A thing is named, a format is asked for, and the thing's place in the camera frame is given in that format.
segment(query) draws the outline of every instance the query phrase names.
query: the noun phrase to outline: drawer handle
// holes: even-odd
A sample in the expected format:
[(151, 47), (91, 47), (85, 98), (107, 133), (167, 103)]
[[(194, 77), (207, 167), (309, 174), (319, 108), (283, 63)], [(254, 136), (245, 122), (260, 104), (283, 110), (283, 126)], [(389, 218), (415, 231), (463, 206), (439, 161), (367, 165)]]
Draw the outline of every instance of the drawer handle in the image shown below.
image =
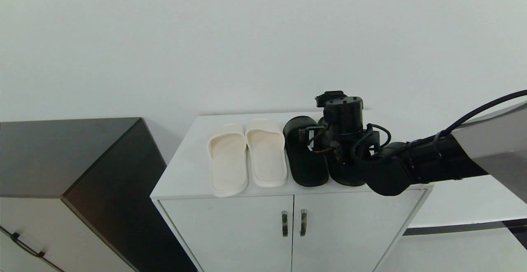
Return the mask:
[(46, 255), (45, 252), (41, 251), (40, 253), (37, 253), (36, 251), (32, 250), (29, 246), (27, 246), (24, 242), (21, 242), (19, 240), (20, 234), (19, 233), (9, 233), (6, 229), (4, 229), (2, 226), (0, 226), (0, 232), (4, 233), (6, 236), (11, 238), (13, 242), (15, 242), (16, 245), (18, 245), (21, 249), (25, 250), (28, 254), (39, 258), (41, 261), (46, 263), (51, 268), (57, 270), (58, 272), (64, 272), (61, 268), (57, 267), (55, 264), (48, 261), (44, 256)]
[(282, 236), (287, 237), (287, 212), (282, 211)]
[(43, 258), (46, 255), (46, 253), (43, 251), (40, 251), (39, 253), (37, 253), (36, 251), (32, 250), (29, 246), (27, 246), (24, 242), (21, 242), (19, 240), (19, 237), (20, 237), (19, 233), (15, 232), (11, 234), (10, 237), (11, 237), (11, 240), (13, 240), (13, 242), (15, 242), (16, 245), (18, 245), (21, 249), (25, 250), (30, 255), (37, 257), (37, 258)]
[(307, 227), (307, 211), (305, 209), (302, 209), (300, 211), (301, 214), (301, 226), (300, 226), (300, 236), (305, 236), (305, 229)]

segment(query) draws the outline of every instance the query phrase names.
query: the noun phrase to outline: black slipper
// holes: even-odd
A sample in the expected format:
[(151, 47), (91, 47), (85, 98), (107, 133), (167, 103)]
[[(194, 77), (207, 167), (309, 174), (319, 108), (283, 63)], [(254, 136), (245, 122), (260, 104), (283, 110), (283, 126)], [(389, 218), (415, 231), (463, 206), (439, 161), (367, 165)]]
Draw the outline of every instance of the black slipper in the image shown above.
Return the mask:
[(284, 127), (286, 152), (295, 182), (301, 186), (321, 186), (329, 179), (326, 158), (323, 153), (314, 153), (307, 147), (306, 141), (299, 139), (299, 130), (317, 126), (308, 116), (297, 116)]
[[(318, 125), (326, 126), (326, 122), (324, 122), (324, 117), (318, 120)], [(350, 171), (353, 169), (346, 168), (346, 165), (341, 164), (337, 160), (335, 153), (325, 152), (324, 155), (326, 156), (329, 175), (334, 181), (338, 182), (339, 184), (344, 184), (344, 186), (362, 186), (363, 184), (365, 184), (363, 180), (354, 176), (354, 174), (350, 174)]]

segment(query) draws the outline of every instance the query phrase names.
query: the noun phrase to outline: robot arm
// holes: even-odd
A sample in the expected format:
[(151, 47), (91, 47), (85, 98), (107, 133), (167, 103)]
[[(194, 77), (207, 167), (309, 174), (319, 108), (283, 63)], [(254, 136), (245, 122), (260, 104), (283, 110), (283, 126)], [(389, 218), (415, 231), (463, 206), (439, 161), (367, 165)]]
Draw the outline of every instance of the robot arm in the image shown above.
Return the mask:
[(322, 126), (311, 128), (318, 133), (308, 143), (314, 141), (314, 152), (332, 151), (346, 174), (381, 195), (399, 195), (411, 184), (490, 174), (527, 203), (527, 102), (467, 122), (524, 95), (527, 90), (503, 96), (425, 139), (380, 145), (373, 128), (388, 131), (373, 124), (363, 129), (361, 98), (326, 92), (316, 98), (324, 107)]

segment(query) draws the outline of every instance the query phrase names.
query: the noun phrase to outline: cable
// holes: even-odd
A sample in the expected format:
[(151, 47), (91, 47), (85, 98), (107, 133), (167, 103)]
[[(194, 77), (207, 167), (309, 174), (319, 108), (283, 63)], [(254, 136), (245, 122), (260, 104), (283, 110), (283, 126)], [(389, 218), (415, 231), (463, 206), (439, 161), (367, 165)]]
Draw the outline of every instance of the cable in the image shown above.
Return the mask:
[[(480, 107), (478, 107), (477, 109), (474, 109), (473, 111), (465, 114), (465, 116), (459, 118), (459, 120), (455, 121), (452, 125), (448, 126), (448, 128), (446, 128), (445, 130), (441, 131), (439, 137), (444, 137), (444, 136), (447, 136), (449, 135), (450, 133), (452, 133), (452, 131), (454, 131), (457, 127), (459, 127), (461, 124), (463, 124), (464, 122), (466, 122), (467, 120), (469, 120), (470, 118), (478, 115), (479, 113), (487, 110), (487, 109), (490, 109), (491, 107), (495, 107), (496, 105), (499, 105), (503, 102), (506, 102), (506, 101), (509, 101), (511, 99), (515, 99), (515, 98), (518, 98), (518, 97), (522, 97), (522, 96), (526, 96), (527, 95), (527, 90), (522, 90), (522, 91), (518, 91), (518, 92), (514, 92), (514, 93), (511, 93), (509, 95), (505, 95), (505, 96), (502, 96), (498, 99), (495, 99), (489, 103), (486, 103), (485, 105), (482, 105)], [(394, 156), (397, 156), (399, 154), (401, 154), (402, 152), (405, 152), (411, 148), (414, 148), (415, 146), (420, 146), (424, 143), (428, 143), (428, 142), (431, 142), (434, 140), (436, 135), (432, 135), (432, 136), (429, 136), (429, 137), (426, 137), (424, 139), (418, 139), (414, 142), (411, 142), (409, 144), (407, 144), (406, 146), (402, 146), (396, 150), (393, 150), (391, 153), (385, 155), (384, 157), (378, 159), (378, 160), (373, 160), (373, 161), (365, 161), (365, 160), (362, 160), (360, 158), (358, 158), (361, 162), (364, 162), (364, 163), (368, 163), (368, 164), (379, 164), (379, 163), (382, 163), (390, 158), (393, 158)]]
[[(326, 131), (328, 131), (329, 126), (331, 126), (331, 124), (326, 126), (324, 129), (318, 131), (317, 135), (311, 137), (311, 139), (307, 141), (307, 146), (309, 146), (311, 144), (311, 142), (313, 142), (315, 139), (317, 139), (318, 137), (323, 135)], [(323, 149), (323, 150), (320, 150), (320, 151), (312, 151), (312, 152), (314, 152), (314, 153), (324, 153), (324, 152), (329, 152), (331, 150), (333, 150), (333, 148), (327, 148), (327, 149)]]
[(359, 162), (359, 163), (364, 163), (365, 162), (363, 159), (361, 159), (361, 158), (359, 158), (359, 156), (357, 156), (357, 154), (355, 153), (355, 150), (357, 149), (357, 146), (361, 142), (363, 142), (364, 139), (367, 139), (372, 133), (373, 133), (373, 125), (372, 124), (367, 124), (365, 133), (350, 148), (350, 155), (351, 155), (353, 161)]
[(477, 114), (491, 108), (491, 107), (495, 107), (496, 105), (499, 105), (505, 101), (509, 101), (511, 99), (515, 99), (515, 98), (518, 98), (518, 97), (521, 97), (521, 96), (526, 96), (527, 95), (527, 90), (522, 90), (522, 91), (518, 91), (518, 92), (514, 92), (514, 93), (511, 93), (509, 95), (505, 95), (505, 96), (502, 96), (498, 99), (495, 99), (489, 103), (486, 103), (485, 105), (482, 105), (480, 107), (478, 107), (477, 109), (474, 109), (473, 111), (465, 114), (465, 116), (462, 116), (461, 118), (459, 118), (459, 120), (455, 121), (452, 125), (448, 126), (448, 128), (446, 128), (445, 130), (443, 130), (443, 133), (441, 133), (442, 135), (441, 136), (446, 136), (446, 135), (449, 135), (450, 133), (452, 133), (452, 131), (454, 131), (454, 129), (456, 129), (457, 127), (459, 127), (459, 125), (463, 124), (464, 122), (467, 122), (468, 120), (470, 120), (470, 118), (476, 116)]
[(371, 124), (371, 126), (373, 128), (377, 128), (377, 129), (383, 130), (384, 133), (386, 133), (386, 136), (388, 136), (388, 139), (386, 139), (386, 141), (382, 144), (382, 146), (379, 146), (380, 149), (384, 148), (392, 140), (392, 135), (390, 134), (388, 129), (386, 129), (386, 128), (382, 127), (382, 126), (379, 126), (379, 125), (376, 125), (376, 124)]

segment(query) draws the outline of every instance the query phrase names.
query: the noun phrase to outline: cabinet top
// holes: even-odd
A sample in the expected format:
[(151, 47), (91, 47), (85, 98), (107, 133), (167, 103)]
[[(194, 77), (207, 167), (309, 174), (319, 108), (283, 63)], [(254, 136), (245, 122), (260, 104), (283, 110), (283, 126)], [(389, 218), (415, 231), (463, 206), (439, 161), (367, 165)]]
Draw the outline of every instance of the cabinet top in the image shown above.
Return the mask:
[[(177, 149), (169, 165), (160, 178), (150, 197), (153, 200), (163, 199), (188, 199), (188, 198), (213, 198), (210, 182), (209, 156), (207, 154), (207, 141), (209, 134), (219, 126), (230, 123), (245, 125), (254, 118), (268, 118), (283, 128), (291, 118), (296, 116), (310, 116), (315, 121), (322, 117), (322, 112), (293, 112), (293, 113), (263, 113), (263, 114), (234, 114), (222, 116), (198, 116), (183, 142)], [(416, 138), (414, 135), (416, 125), (408, 125), (408, 120), (398, 118), (396, 115), (384, 114), (379, 119), (373, 111), (364, 111), (365, 123), (375, 123), (387, 127), (394, 135), (393, 141), (407, 141)], [(322, 186), (306, 188), (296, 184), (291, 176), (288, 166), (288, 179), (285, 185), (277, 188), (261, 188), (252, 180), (252, 166), (248, 166), (249, 185), (235, 197), (250, 197), (264, 195), (301, 195), (310, 193), (346, 193), (371, 191), (364, 185), (358, 187), (343, 186), (329, 178)], [(430, 188), (427, 185), (413, 185), (412, 189)]]
[(0, 197), (61, 197), (139, 118), (0, 125)]

